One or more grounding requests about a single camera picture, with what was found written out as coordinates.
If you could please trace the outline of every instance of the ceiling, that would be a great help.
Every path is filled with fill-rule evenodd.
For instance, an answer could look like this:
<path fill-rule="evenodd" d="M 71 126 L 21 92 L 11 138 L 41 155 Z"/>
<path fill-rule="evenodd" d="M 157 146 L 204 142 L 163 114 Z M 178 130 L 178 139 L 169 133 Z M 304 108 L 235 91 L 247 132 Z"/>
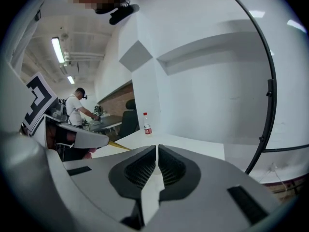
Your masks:
<path fill-rule="evenodd" d="M 25 51 L 22 79 L 26 82 L 40 71 L 52 85 L 68 82 L 66 76 L 69 75 L 76 83 L 93 82 L 112 31 L 113 26 L 94 17 L 60 15 L 41 18 Z M 53 37 L 60 39 L 63 55 L 68 53 L 67 58 L 71 61 L 67 66 L 57 60 L 51 42 Z"/>
<path fill-rule="evenodd" d="M 41 19 L 25 50 L 21 78 L 27 82 L 41 72 L 50 86 L 68 84 L 67 76 L 75 83 L 91 83 L 114 26 L 109 14 L 97 15 L 84 5 L 68 0 L 45 0 Z M 51 39 L 58 37 L 62 53 L 68 53 L 67 66 L 59 64 Z"/>

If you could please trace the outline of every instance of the vr headset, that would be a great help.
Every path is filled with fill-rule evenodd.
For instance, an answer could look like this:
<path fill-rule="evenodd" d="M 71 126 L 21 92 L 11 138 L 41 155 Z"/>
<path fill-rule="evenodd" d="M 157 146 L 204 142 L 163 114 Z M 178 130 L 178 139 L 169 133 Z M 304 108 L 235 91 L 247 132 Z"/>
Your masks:
<path fill-rule="evenodd" d="M 122 6 L 122 3 L 125 3 L 126 0 L 118 0 L 115 1 L 113 4 L 97 4 L 97 9 L 95 9 L 95 12 L 99 15 L 101 14 L 106 14 L 116 8 L 118 8 L 114 13 L 111 13 L 111 19 L 110 19 L 110 24 L 111 25 L 116 25 L 118 22 L 122 21 L 129 15 L 137 12 L 140 10 L 140 7 L 136 4 L 133 5 L 127 5 L 127 6 Z"/>

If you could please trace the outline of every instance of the black slot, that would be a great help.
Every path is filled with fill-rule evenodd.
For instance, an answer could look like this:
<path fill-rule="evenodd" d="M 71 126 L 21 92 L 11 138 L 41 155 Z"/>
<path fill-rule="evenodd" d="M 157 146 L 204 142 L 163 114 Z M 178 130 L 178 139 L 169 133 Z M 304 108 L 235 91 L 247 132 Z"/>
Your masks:
<path fill-rule="evenodd" d="M 73 175 L 88 172 L 90 170 L 91 170 L 91 168 L 89 168 L 89 167 L 81 167 L 81 168 L 70 169 L 67 172 L 68 172 L 69 176 L 73 176 Z"/>
<path fill-rule="evenodd" d="M 252 225 L 267 217 L 267 212 L 242 186 L 229 188 L 227 191 Z"/>
<path fill-rule="evenodd" d="M 109 172 L 109 181 L 118 194 L 136 201 L 131 216 L 120 221 L 136 230 L 141 230 L 145 226 L 141 208 L 141 190 L 154 170 L 155 146 L 150 146 L 116 164 Z"/>
<path fill-rule="evenodd" d="M 201 170 L 194 161 L 163 145 L 159 145 L 158 165 L 165 186 L 160 192 L 160 202 L 186 198 L 201 179 Z"/>

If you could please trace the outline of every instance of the table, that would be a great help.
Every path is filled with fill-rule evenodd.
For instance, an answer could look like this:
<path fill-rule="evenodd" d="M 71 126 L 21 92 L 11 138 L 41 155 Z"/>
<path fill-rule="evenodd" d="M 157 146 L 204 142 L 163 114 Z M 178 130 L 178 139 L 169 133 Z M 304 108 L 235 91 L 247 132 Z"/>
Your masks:
<path fill-rule="evenodd" d="M 169 145 L 191 150 L 193 152 L 215 157 L 221 160 L 225 159 L 224 144 L 178 137 L 166 133 L 159 133 L 157 131 L 154 131 L 152 134 L 152 137 L 147 137 L 144 133 L 144 130 L 139 130 L 116 142 L 130 149 L 136 149 L 148 145 Z M 103 157 L 125 151 L 125 149 L 120 149 L 111 145 L 107 145 L 105 147 L 97 149 L 95 153 L 92 153 L 92 157 Z"/>
<path fill-rule="evenodd" d="M 163 176 L 160 169 L 158 168 L 159 144 L 187 149 L 199 154 L 215 157 L 221 160 L 225 159 L 223 144 L 178 137 L 165 133 L 159 133 L 157 131 L 153 131 L 152 136 L 147 137 L 144 130 L 139 130 L 116 142 L 130 149 L 136 149 L 148 145 L 156 145 L 156 167 L 141 192 L 141 205 L 145 224 L 147 224 L 158 211 L 158 200 L 160 191 L 164 189 Z M 107 145 L 105 147 L 97 149 L 95 153 L 92 153 L 92 158 L 114 155 L 125 151 L 125 149 Z"/>
<path fill-rule="evenodd" d="M 111 128 L 119 126 L 121 125 L 121 123 L 122 123 L 121 116 L 110 115 L 110 116 L 101 117 L 100 121 L 93 121 L 91 125 L 89 125 L 89 129 L 93 132 L 99 132 L 105 129 L 110 129 L 111 131 Z"/>

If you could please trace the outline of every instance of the brick wall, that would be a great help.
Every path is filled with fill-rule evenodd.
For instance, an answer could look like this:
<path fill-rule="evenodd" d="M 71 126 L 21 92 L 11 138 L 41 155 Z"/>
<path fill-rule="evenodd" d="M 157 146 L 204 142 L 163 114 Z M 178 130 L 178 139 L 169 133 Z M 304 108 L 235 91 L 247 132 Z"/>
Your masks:
<path fill-rule="evenodd" d="M 122 116 L 126 111 L 126 102 L 134 99 L 133 85 L 129 84 L 99 102 L 110 115 Z"/>

